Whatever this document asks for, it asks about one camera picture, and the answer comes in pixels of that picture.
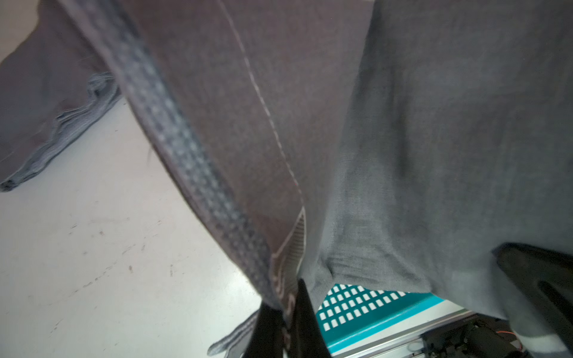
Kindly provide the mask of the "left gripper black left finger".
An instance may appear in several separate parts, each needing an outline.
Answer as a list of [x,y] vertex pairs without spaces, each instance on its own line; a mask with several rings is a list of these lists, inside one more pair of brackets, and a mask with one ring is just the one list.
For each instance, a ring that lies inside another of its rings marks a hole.
[[282,312],[262,302],[255,329],[242,358],[282,358],[283,323]]

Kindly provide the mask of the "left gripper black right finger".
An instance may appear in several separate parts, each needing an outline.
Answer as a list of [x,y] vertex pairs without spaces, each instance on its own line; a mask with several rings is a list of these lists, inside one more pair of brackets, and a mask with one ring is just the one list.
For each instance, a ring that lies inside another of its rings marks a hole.
[[298,281],[298,295],[289,330],[292,358],[332,358],[322,337],[305,282]]

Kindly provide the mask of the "teal plastic basket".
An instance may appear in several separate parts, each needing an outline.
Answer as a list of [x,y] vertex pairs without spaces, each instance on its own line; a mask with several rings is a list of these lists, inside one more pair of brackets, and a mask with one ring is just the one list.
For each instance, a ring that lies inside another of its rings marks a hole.
[[319,306],[316,318],[329,351],[335,354],[442,301],[431,293],[336,284]]

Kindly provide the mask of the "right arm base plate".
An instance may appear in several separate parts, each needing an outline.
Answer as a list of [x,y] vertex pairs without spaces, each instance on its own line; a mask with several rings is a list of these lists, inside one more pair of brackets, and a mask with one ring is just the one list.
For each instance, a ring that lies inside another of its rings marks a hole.
[[427,357],[525,358],[524,348],[508,322],[475,314],[422,334]]

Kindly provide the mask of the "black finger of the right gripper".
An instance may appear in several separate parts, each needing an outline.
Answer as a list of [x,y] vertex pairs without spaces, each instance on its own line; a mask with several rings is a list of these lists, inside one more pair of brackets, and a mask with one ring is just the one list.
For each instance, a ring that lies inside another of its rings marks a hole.
[[493,250],[495,262],[572,352],[572,256],[522,243]]

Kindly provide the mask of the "grey pillowcase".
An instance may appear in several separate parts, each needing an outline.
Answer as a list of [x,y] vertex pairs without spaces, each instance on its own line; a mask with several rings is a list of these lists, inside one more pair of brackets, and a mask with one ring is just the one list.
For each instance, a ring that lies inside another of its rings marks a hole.
[[572,255],[570,1],[64,1],[263,302],[432,293],[570,357],[493,250]]

